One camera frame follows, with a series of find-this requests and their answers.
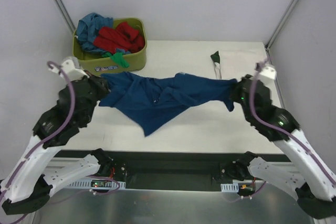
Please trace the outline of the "dark blue printed t-shirt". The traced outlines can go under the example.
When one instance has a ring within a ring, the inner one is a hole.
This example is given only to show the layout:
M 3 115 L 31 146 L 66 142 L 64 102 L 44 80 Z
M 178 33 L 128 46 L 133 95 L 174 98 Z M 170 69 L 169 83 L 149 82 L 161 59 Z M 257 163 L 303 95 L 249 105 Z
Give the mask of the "dark blue printed t-shirt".
M 157 79 L 131 72 L 102 74 L 109 94 L 100 107 L 116 108 L 137 123 L 148 136 L 187 109 L 209 101 L 234 109 L 230 99 L 236 79 L 209 79 L 188 73 Z

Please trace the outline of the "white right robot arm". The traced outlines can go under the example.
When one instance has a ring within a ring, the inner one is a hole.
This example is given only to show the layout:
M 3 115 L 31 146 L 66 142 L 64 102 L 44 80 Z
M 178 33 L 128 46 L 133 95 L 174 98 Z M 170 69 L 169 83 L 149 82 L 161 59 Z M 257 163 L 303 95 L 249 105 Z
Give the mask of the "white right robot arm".
M 287 110 L 273 105 L 270 95 L 268 87 L 248 74 L 236 84 L 231 99 L 241 105 L 250 126 L 289 158 L 299 175 L 252 152 L 226 165 L 224 175 L 240 181 L 250 177 L 262 179 L 291 196 L 310 217 L 334 217 L 335 173 L 309 144 L 297 120 Z

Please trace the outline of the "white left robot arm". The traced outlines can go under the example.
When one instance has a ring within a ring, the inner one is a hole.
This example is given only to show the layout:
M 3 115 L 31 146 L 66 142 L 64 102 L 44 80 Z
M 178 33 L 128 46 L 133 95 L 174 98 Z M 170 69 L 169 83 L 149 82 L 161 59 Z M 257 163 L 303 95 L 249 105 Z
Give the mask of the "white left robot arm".
M 51 159 L 80 128 L 91 122 L 97 102 L 109 94 L 102 77 L 84 76 L 59 91 L 54 107 L 43 113 L 14 171 L 1 182 L 2 209 L 7 215 L 24 215 L 44 206 L 58 191 L 83 177 L 108 177 L 112 159 L 97 149 L 59 171 L 45 171 Z

